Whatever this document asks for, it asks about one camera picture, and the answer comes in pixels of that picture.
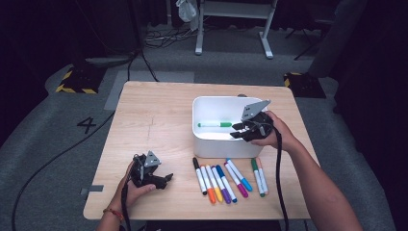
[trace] gray carpet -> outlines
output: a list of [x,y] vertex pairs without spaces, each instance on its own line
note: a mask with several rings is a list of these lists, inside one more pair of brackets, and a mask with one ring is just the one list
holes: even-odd
[[[167,48],[146,48],[144,55],[162,81],[284,86],[285,72],[307,70],[315,51],[298,61],[293,60],[308,46],[301,33],[285,38],[286,31],[270,31],[268,40],[274,59],[267,60],[258,39],[257,32],[261,30],[208,32],[201,56],[194,55],[195,37]],[[27,115],[0,150],[0,230],[11,230],[13,204],[29,177],[87,136],[86,129],[77,123],[92,117],[98,127],[112,114],[115,102],[109,103],[109,98],[118,94],[117,86],[123,84],[126,67],[125,64],[108,69],[98,94],[55,92],[69,66],[49,77],[45,85],[48,97]],[[135,73],[132,76],[136,76],[138,71],[148,69],[143,59],[137,57],[131,71]],[[161,73],[187,73],[188,77],[174,79],[171,75],[172,79],[167,79]],[[327,99],[296,98],[296,103],[321,167],[347,196],[365,230],[395,230],[382,188],[363,155],[355,150],[342,117],[332,113],[337,83],[330,78],[320,82]],[[17,230],[93,230],[96,227],[97,220],[83,216],[86,197],[80,195],[80,191],[91,185],[111,121],[31,181],[16,210]],[[142,223],[134,221],[134,229]],[[316,230],[310,220],[308,225],[309,230]],[[303,221],[291,220],[291,230],[305,230]]]

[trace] person's right hand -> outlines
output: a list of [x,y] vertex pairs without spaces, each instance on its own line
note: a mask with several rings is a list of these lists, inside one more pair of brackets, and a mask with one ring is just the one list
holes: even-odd
[[[273,127],[279,131],[279,133],[282,135],[282,149],[285,151],[290,151],[291,149],[295,148],[295,146],[299,143],[297,138],[292,134],[291,129],[289,129],[288,125],[280,119],[276,114],[274,114],[271,111],[266,111],[265,112],[270,118],[273,120]],[[274,148],[278,148],[278,141],[276,138],[276,133],[275,129],[273,129],[273,132],[270,133],[269,136],[267,136],[264,139],[261,140],[253,140],[251,141],[252,144],[259,145],[259,146],[266,146],[266,145],[271,145]]]

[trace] blue marker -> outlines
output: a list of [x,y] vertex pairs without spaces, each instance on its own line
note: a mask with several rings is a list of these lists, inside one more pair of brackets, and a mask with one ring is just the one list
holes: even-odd
[[222,183],[224,183],[225,188],[227,189],[228,193],[231,195],[232,202],[237,203],[238,199],[234,195],[234,192],[232,191],[231,186],[229,185],[228,180],[225,177],[225,174],[221,169],[221,166],[216,166],[216,168],[217,168],[217,172],[218,172],[219,177],[221,177]]
[[238,171],[237,167],[234,166],[234,163],[232,163],[231,159],[227,158],[227,163],[228,165],[232,168],[232,170],[237,174],[238,178],[240,178],[242,184],[245,186],[245,188],[252,192],[252,187],[249,185],[248,181],[245,179],[245,177],[242,176],[242,174]]

